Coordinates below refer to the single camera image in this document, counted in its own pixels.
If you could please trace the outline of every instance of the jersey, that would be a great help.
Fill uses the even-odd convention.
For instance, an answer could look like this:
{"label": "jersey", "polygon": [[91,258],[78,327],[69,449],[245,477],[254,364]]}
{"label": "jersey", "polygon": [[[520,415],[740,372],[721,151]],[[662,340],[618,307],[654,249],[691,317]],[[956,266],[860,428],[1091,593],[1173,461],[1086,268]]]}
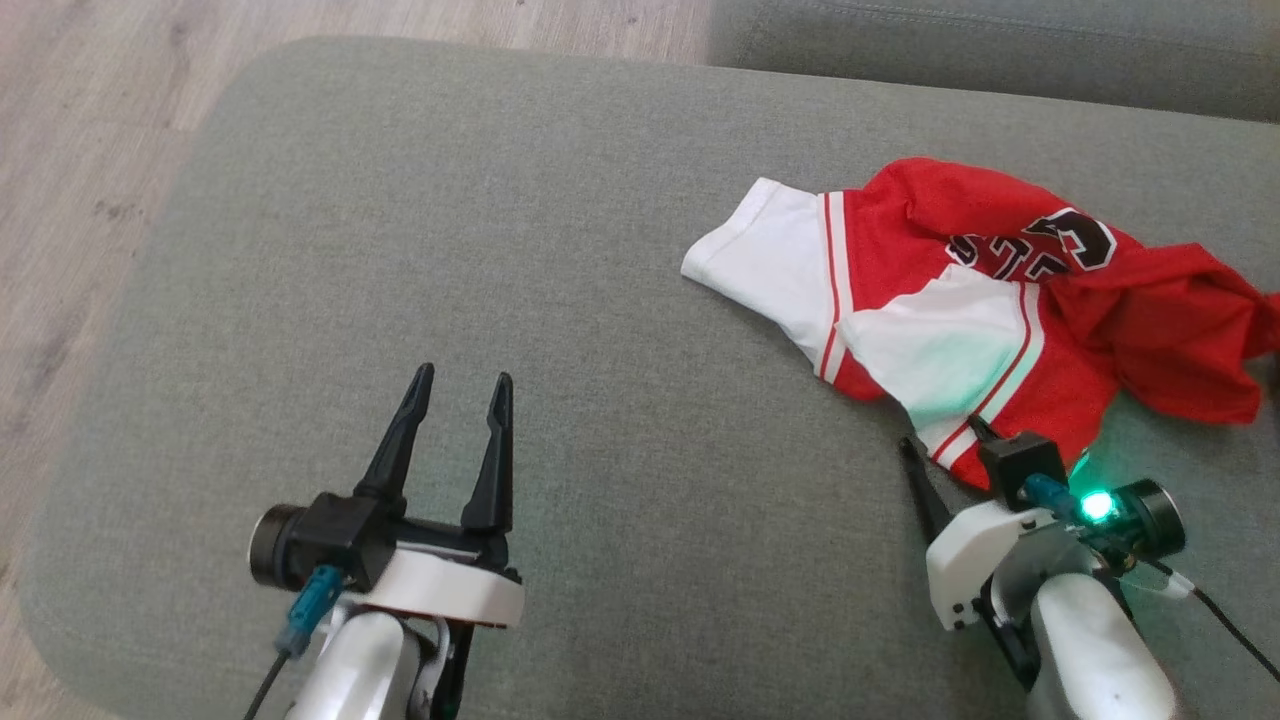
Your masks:
{"label": "jersey", "polygon": [[895,397],[931,456],[983,488],[970,414],[1071,464],[1121,387],[1252,420],[1242,359],[1280,348],[1280,297],[1202,247],[1147,249],[1047,190],[925,158],[820,195],[762,178],[681,272],[773,319],[845,395]]}

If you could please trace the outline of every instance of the gray cushion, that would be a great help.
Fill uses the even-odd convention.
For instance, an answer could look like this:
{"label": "gray cushion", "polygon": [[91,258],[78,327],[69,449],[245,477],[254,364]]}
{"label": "gray cushion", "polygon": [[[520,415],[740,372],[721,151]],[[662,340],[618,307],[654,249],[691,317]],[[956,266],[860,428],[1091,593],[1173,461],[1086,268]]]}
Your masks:
{"label": "gray cushion", "polygon": [[717,0],[713,64],[1280,120],[1260,0]]}
{"label": "gray cushion", "polygon": [[[419,516],[456,520],[493,380],[516,380],[527,620],[477,634],[467,716],[1016,715],[986,632],[931,614],[905,416],[678,273],[756,176],[840,188],[913,154],[1280,287],[1272,126],[410,41],[271,53],[204,128],[104,342],[24,562],[35,642],[127,717],[241,712],[289,602],[250,579],[255,520],[349,488],[431,360]],[[1280,652],[1276,421],[1123,404],[1100,454],[1169,484],[1175,565]],[[1280,703],[1202,609],[1135,605],[1204,716]]]}

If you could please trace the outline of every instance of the glowing light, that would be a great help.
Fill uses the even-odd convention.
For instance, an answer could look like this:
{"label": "glowing light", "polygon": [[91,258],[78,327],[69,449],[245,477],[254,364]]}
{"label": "glowing light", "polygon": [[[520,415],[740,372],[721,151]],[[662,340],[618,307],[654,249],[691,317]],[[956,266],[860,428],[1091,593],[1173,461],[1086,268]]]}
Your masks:
{"label": "glowing light", "polygon": [[1106,491],[1091,492],[1080,500],[1080,512],[1083,512],[1084,519],[1091,523],[1103,520],[1115,509],[1116,501],[1111,497],[1111,493]]}

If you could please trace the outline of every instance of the light wood plank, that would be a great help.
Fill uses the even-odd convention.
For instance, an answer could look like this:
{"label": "light wood plank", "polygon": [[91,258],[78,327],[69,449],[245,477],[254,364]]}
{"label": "light wood plank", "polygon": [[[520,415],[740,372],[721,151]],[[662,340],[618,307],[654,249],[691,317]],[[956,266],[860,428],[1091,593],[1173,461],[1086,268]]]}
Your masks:
{"label": "light wood plank", "polygon": [[61,688],[22,632],[22,538],[134,252],[230,79],[320,35],[699,63],[709,5],[0,0],[0,717],[110,717]]}

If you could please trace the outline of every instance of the t-shirt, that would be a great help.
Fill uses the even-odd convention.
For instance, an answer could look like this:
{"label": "t-shirt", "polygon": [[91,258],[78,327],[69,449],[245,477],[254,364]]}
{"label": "t-shirt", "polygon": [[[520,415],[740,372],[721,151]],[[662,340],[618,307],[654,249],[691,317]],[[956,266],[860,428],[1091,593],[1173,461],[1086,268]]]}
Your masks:
{"label": "t-shirt", "polygon": [[978,487],[969,414],[1050,437],[1071,464],[1121,387],[1251,421],[1242,360],[1280,348],[1280,296],[1201,246],[1143,247],[1041,187],[927,158],[822,195],[762,178],[681,272],[773,319],[845,395],[893,396]]}

